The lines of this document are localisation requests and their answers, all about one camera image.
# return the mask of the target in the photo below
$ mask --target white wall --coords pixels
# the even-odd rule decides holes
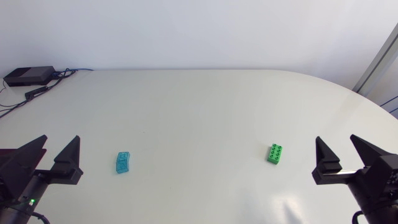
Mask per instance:
[[[16,67],[271,68],[352,88],[396,0],[0,2],[0,77]]]

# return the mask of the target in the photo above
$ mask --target green block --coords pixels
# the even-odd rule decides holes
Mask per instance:
[[[269,155],[267,160],[273,164],[278,164],[281,155],[282,155],[282,146],[278,146],[277,144],[272,144],[271,149],[269,150]]]

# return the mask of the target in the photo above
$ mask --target black router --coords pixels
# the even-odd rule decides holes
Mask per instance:
[[[17,68],[3,79],[9,86],[47,85],[53,72],[53,66]]]

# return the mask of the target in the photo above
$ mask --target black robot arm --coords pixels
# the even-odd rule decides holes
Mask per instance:
[[[26,224],[49,184],[77,184],[80,138],[76,136],[54,159],[50,170],[36,170],[46,152],[41,136],[18,149],[0,150],[0,224]]]
[[[350,138],[364,168],[341,171],[339,158],[317,137],[315,183],[346,184],[370,224],[398,224],[398,155],[355,135]]]

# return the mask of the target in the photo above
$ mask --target blue block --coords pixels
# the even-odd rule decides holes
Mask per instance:
[[[129,171],[130,152],[119,152],[116,160],[116,172],[118,174]]]

